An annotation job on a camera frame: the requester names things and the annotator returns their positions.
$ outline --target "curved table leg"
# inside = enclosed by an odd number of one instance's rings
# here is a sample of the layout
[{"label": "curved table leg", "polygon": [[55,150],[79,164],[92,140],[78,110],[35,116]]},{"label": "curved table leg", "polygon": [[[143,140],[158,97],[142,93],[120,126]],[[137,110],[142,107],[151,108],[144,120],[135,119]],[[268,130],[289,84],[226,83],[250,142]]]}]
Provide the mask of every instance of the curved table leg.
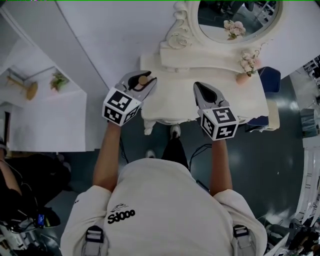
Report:
[{"label": "curved table leg", "polygon": [[144,135],[150,135],[152,133],[154,125],[156,124],[156,121],[143,120],[143,123],[144,123]]}]

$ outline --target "chair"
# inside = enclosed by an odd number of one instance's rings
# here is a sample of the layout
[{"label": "chair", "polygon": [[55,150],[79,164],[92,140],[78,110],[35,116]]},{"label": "chair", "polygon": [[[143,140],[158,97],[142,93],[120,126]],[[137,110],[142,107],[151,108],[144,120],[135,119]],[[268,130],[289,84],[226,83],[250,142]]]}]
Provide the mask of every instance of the chair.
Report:
[{"label": "chair", "polygon": [[[281,73],[278,70],[266,66],[259,69],[258,73],[265,94],[279,92],[281,85]],[[269,116],[260,116],[258,118],[251,119],[247,125],[252,127],[246,130],[246,132],[252,132],[253,130],[259,130],[260,132],[274,131],[280,127],[277,103],[270,99],[267,99],[266,102],[269,109]]]}]

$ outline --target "forearm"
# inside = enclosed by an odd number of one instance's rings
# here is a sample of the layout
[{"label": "forearm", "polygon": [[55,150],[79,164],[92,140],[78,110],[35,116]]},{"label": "forearm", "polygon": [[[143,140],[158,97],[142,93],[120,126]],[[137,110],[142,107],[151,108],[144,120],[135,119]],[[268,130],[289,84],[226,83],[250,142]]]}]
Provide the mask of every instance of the forearm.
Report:
[{"label": "forearm", "polygon": [[93,173],[93,185],[112,192],[118,181],[121,127],[109,122]]},{"label": "forearm", "polygon": [[1,170],[2,175],[4,177],[4,181],[5,181],[6,186],[10,190],[15,190],[20,195],[22,195],[20,187],[19,187],[18,182],[16,180],[16,177],[12,173],[11,169],[9,168],[9,166],[2,160],[0,160],[0,170]]},{"label": "forearm", "polygon": [[212,172],[210,194],[232,190],[232,180],[229,169],[229,159],[226,140],[212,142]]}]

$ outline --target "table top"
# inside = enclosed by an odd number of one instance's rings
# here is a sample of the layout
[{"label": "table top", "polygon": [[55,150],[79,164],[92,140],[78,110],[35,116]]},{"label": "table top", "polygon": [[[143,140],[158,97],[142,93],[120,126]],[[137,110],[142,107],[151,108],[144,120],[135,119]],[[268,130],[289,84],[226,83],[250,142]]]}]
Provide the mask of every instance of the table top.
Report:
[{"label": "table top", "polygon": [[241,118],[268,116],[266,96],[258,73],[243,85],[236,83],[238,73],[220,68],[190,68],[184,72],[168,72],[158,54],[142,55],[140,69],[157,77],[155,90],[145,99],[142,118],[151,120],[188,121],[199,117],[194,96],[195,82],[204,82],[219,89],[232,111]]}]

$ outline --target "sleeve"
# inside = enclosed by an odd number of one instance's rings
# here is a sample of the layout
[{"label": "sleeve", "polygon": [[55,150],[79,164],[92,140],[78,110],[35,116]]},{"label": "sleeve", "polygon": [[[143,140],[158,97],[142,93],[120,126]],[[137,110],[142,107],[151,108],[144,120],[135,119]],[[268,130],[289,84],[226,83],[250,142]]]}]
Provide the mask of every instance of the sleeve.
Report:
[{"label": "sleeve", "polygon": [[243,225],[252,231],[256,242],[256,255],[262,256],[267,247],[267,232],[265,227],[255,218],[249,205],[242,195],[227,189],[214,197],[230,214],[233,226]]},{"label": "sleeve", "polygon": [[62,255],[82,255],[86,231],[97,221],[106,217],[110,197],[111,192],[99,186],[92,186],[78,195],[61,237]]}]

